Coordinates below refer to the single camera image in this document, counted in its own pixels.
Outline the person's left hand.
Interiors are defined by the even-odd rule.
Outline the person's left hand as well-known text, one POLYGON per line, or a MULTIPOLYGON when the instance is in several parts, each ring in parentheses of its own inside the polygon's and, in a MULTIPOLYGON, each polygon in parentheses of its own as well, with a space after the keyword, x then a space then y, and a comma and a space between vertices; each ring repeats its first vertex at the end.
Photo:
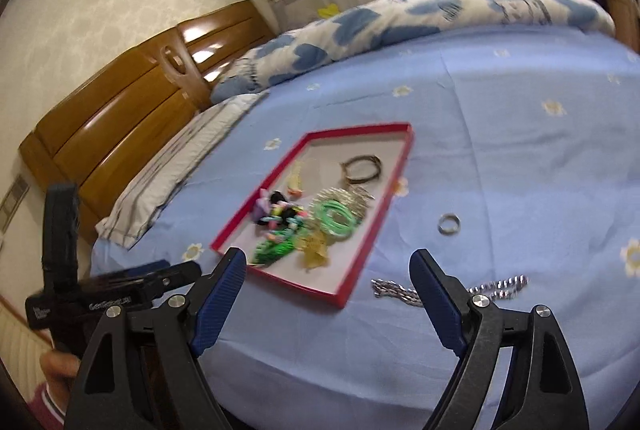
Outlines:
POLYGON ((51 350, 40 356, 40 366, 52 400, 58 407, 66 408, 79 372, 80 359, 70 353, 51 350))

